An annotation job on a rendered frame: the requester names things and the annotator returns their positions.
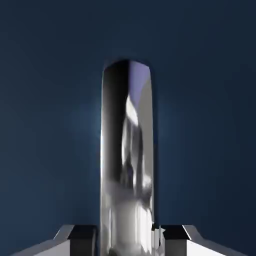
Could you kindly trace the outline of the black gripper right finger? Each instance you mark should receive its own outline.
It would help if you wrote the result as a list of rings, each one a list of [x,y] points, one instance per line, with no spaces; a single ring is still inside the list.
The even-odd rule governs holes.
[[[203,238],[194,225],[163,225],[160,231],[159,256],[245,256]]]

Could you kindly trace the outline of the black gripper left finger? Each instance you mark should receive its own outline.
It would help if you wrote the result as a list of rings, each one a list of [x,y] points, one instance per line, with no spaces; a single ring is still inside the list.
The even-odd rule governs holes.
[[[53,239],[10,256],[98,256],[96,225],[63,225]]]

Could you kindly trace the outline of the dark blue drawer front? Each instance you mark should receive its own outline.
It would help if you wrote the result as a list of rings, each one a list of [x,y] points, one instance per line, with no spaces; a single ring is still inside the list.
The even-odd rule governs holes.
[[[0,256],[99,223],[120,57],[152,68],[159,222],[256,256],[256,0],[0,0]]]

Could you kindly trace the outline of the curved shiny metal drawer handle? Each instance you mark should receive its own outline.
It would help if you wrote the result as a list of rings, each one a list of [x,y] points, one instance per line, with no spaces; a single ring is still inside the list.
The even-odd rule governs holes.
[[[105,66],[101,88],[100,256],[155,253],[151,70],[133,59]]]

